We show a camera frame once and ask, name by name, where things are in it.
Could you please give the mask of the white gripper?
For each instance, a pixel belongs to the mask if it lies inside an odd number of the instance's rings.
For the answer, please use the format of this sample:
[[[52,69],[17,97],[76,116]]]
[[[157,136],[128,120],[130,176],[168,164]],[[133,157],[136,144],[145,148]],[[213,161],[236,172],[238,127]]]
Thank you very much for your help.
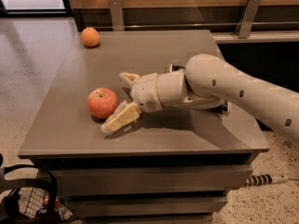
[[[163,110],[157,92],[157,73],[141,77],[138,74],[122,72],[120,78],[133,86],[130,93],[133,102],[123,101],[119,104],[114,113],[101,125],[103,133],[116,132],[121,127],[137,120],[142,111],[152,113]]]

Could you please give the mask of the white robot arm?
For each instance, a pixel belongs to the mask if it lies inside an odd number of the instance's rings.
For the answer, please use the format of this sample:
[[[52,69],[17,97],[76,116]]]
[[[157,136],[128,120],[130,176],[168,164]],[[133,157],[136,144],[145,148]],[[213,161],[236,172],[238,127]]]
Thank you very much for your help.
[[[130,85],[133,101],[120,103],[102,124],[103,133],[116,132],[143,112],[169,106],[209,109],[235,104],[290,142],[299,142],[299,94],[252,77],[214,55],[195,55],[185,66],[172,65],[164,74],[141,77],[122,72],[120,77]]]

